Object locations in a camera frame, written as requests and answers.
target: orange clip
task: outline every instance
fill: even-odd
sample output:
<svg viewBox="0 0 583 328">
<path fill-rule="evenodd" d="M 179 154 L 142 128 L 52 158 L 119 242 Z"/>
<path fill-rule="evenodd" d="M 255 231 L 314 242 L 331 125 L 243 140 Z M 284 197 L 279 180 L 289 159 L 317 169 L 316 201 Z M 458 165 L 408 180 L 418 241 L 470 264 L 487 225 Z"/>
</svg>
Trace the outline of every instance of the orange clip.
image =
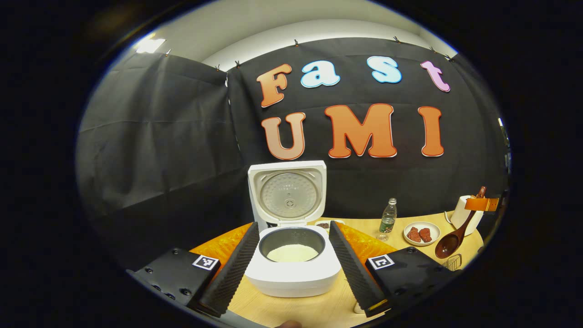
<svg viewBox="0 0 583 328">
<path fill-rule="evenodd" d="M 499 198 L 468 198 L 464 209 L 470 211 L 493 212 L 498 208 Z"/>
</svg>

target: white cup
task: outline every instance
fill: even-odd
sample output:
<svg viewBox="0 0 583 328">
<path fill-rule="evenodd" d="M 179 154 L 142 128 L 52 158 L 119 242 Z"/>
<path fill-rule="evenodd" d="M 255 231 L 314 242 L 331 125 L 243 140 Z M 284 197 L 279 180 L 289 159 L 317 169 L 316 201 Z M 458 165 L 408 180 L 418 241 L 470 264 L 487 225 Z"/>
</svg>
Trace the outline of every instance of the white cup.
<svg viewBox="0 0 583 328">
<path fill-rule="evenodd" d="M 466 222 L 468 216 L 470 215 L 471 211 L 465 209 L 468 198 L 471 198 L 471 196 L 462 196 L 459 198 L 454 214 L 449 219 L 456 229 L 459 229 L 459 227 L 462 226 L 464 222 Z M 468 224 L 468 228 L 466 229 L 464 236 L 468 236 L 476 230 L 477 225 L 482 219 L 482 215 L 484 215 L 484 211 L 476 211 L 473 218 L 470 220 L 470 223 Z"/>
</svg>

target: water bottle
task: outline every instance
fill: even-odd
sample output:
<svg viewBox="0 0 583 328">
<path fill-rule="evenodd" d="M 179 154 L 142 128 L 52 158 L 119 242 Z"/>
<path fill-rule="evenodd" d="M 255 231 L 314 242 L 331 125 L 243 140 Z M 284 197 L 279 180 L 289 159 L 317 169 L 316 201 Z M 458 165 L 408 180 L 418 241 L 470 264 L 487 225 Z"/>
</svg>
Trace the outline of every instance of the water bottle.
<svg viewBox="0 0 583 328">
<path fill-rule="evenodd" d="M 382 213 L 381 226 L 378 228 L 377 239 L 386 241 L 389 239 L 389 233 L 393 231 L 397 219 L 397 200 L 389 199 L 389 204 Z"/>
</svg>

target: brown ladle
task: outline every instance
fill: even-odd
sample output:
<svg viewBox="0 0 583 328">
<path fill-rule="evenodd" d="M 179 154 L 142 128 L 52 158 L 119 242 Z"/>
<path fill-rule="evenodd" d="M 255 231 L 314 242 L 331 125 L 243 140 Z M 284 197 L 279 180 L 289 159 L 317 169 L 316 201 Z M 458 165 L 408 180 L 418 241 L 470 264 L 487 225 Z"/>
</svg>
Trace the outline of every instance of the brown ladle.
<svg viewBox="0 0 583 328">
<path fill-rule="evenodd" d="M 482 188 L 480 188 L 480 192 L 478 192 L 476 195 L 476 198 L 484 198 L 485 193 L 486 187 L 482 186 Z M 475 213 L 476 211 L 471 211 L 470 215 L 468 215 L 468 218 L 466 219 L 466 222 L 464 222 L 463 225 L 459 227 L 459 229 L 452 231 L 441 238 L 436 246 L 436 256 L 438 258 L 444 259 L 449 257 L 456 250 L 458 250 L 459 245 L 461 245 L 463 242 L 463 236 L 466 234 L 466 228 L 468 227 Z"/>
</svg>

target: ceiling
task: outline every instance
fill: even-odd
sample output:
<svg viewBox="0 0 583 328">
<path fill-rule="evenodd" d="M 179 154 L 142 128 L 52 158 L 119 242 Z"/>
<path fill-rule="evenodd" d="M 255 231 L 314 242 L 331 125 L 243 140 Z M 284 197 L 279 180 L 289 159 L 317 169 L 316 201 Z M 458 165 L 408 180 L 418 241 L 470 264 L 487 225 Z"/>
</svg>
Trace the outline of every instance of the ceiling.
<svg viewBox="0 0 583 328">
<path fill-rule="evenodd" d="M 367 0 L 218 0 L 161 26 L 154 38 L 171 41 L 173 55 L 202 62 L 262 31 L 317 19 L 361 20 L 418 35 L 422 31 L 415 22 Z"/>
</svg>

